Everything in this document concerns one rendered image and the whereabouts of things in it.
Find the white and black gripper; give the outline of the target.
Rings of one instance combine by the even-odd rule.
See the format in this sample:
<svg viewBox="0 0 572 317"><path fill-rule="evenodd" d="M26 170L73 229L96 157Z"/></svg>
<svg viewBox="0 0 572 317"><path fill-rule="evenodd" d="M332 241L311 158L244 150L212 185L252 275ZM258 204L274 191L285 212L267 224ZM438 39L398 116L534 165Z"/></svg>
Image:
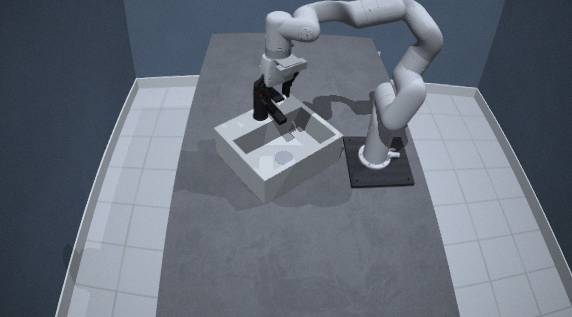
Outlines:
<svg viewBox="0 0 572 317"><path fill-rule="evenodd" d="M297 72L280 78L278 75L275 74L275 66L278 65L279 64L274 59L267 57L265 54L262 55L260 69L259 69L259 80L256 82L254 87L257 90L264 93L263 100L268 105L271 104L271 94L270 94L271 88L273 86L283 83L282 94L284 94L288 98L290 95L290 87L292 86L292 82L295 80L295 77L297 77L297 75L299 74L299 72ZM263 86L261 86L262 84ZM268 87L267 90L266 87Z"/></svg>

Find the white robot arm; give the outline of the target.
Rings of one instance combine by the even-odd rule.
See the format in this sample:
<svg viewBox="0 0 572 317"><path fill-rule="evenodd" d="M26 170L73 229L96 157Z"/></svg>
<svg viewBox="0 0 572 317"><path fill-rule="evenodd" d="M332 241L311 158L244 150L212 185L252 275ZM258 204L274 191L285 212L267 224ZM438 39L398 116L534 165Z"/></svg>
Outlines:
<svg viewBox="0 0 572 317"><path fill-rule="evenodd" d="M437 24L414 0L320 1L298 8L293 18L283 11L266 16L265 55L280 64L275 69L280 78L307 69L306 60L291 54L291 41L314 42L320 36L319 23L338 21L361 29L400 20L417 41L393 70L395 85L382 83L374 92L365 145L358 153L360 162L371 169L383 169L392 157L400 156L390 148L391 142L394 132L405 127L425 101L427 91L421 76L443 46Z"/></svg>

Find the grey rectangular sink basin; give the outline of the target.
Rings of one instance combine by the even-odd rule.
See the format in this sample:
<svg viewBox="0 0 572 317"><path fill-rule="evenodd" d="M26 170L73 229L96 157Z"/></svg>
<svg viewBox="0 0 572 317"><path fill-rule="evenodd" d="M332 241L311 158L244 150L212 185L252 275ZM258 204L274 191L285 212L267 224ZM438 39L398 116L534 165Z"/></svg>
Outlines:
<svg viewBox="0 0 572 317"><path fill-rule="evenodd" d="M275 103L287 117L278 125L253 110L214 128L216 151L266 205L340 157L343 136L293 95ZM335 136L334 136L335 135Z"/></svg>

